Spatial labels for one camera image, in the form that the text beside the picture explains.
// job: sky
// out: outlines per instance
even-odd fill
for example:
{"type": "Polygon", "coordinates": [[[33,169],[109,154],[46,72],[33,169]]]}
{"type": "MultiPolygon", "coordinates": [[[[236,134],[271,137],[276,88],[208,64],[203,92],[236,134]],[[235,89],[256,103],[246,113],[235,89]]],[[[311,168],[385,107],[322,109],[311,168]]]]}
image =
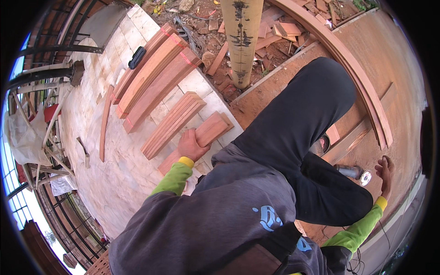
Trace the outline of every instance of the sky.
{"type": "MultiPolygon", "coordinates": [[[[25,42],[23,43],[23,47],[22,50],[26,48],[26,44],[27,41],[29,39],[29,36],[26,38],[25,42]]],[[[23,70],[23,62],[24,62],[24,56],[18,58],[15,61],[14,67],[12,69],[12,73],[11,73],[11,77],[10,79],[14,78],[18,73],[21,73],[23,70]]],[[[6,110],[6,106],[7,104],[3,104],[4,109],[3,109],[3,114],[7,111],[6,110]]],[[[1,121],[2,125],[1,125],[1,131],[3,131],[3,119],[1,121]]],[[[2,171],[9,171],[9,168],[7,167],[7,163],[6,161],[4,161],[4,157],[12,158],[13,156],[11,154],[11,150],[10,147],[8,145],[8,143],[4,143],[4,151],[2,150],[1,154],[2,156],[2,171]]],[[[40,231],[44,234],[45,231],[52,231],[49,227],[48,222],[46,221],[46,219],[44,218],[44,215],[41,211],[40,206],[38,205],[37,199],[35,198],[35,194],[34,192],[30,192],[28,190],[23,190],[22,194],[24,196],[24,199],[26,201],[26,204],[28,205],[30,214],[33,218],[33,221],[36,222],[38,224],[38,227],[40,228],[40,231]]],[[[76,267],[73,268],[69,268],[66,266],[66,264],[63,262],[62,260],[62,256],[63,254],[66,253],[66,251],[64,250],[64,248],[61,246],[61,244],[58,242],[58,240],[51,245],[52,250],[54,251],[54,253],[56,254],[56,256],[60,259],[60,261],[64,264],[64,266],[70,271],[70,273],[72,273],[73,275],[83,275],[85,273],[85,270],[79,265],[77,264],[76,267]]]]}

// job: person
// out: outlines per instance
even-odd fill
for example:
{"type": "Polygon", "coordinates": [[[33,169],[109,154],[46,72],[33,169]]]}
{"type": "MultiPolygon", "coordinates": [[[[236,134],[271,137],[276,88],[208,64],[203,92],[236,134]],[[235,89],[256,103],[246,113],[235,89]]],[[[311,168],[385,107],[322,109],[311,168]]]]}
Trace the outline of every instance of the person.
{"type": "Polygon", "coordinates": [[[308,150],[355,99],[341,65],[311,61],[213,155],[214,169],[191,196],[181,195],[186,179],[209,146],[199,147],[187,130],[180,160],[111,243],[112,274],[344,274],[383,215],[394,166],[387,156],[378,161],[382,195],[373,204],[366,189],[308,150]],[[319,248],[292,226],[295,219],[349,227],[319,248]],[[236,265],[238,258],[254,262],[236,265]]]}

